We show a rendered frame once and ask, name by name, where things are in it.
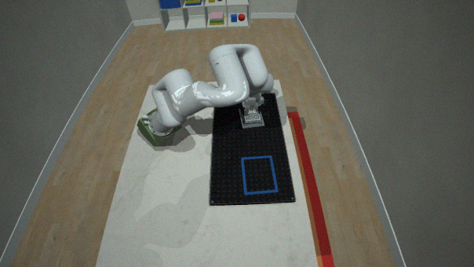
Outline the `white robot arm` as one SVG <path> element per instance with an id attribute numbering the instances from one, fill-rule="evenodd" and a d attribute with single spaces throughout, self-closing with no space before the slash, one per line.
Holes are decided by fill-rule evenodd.
<path id="1" fill-rule="evenodd" d="M 219 88 L 204 81 L 194 82 L 190 72 L 183 68 L 169 72 L 153 86 L 151 94 L 158 111 L 143 114 L 142 118 L 148 119 L 144 123 L 153 134 L 166 136 L 174 127 L 184 124 L 187 116 L 205 108 L 223 108 L 243 101 L 246 106 L 263 104 L 264 98 L 259 93 L 273 90 L 273 77 L 254 45 L 217 46 L 210 51 L 208 59 Z M 250 90 L 263 85 L 259 91 Z"/>

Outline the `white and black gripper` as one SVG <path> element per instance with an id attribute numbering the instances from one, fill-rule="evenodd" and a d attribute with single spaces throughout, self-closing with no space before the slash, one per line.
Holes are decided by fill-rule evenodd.
<path id="1" fill-rule="evenodd" d="M 245 105 L 245 101 L 242 102 L 242 105 L 240 105 L 241 103 L 239 104 L 236 104 L 236 106 L 241 109 L 241 114 L 244 115 L 244 108 L 251 108 L 251 107 L 258 107 L 258 112 L 259 114 L 261 113 L 261 109 L 263 106 L 265 106 L 265 104 L 267 103 L 267 100 L 264 99 L 264 103 L 263 104 L 256 104 L 256 105 L 250 105 L 250 106 L 246 106 Z"/>

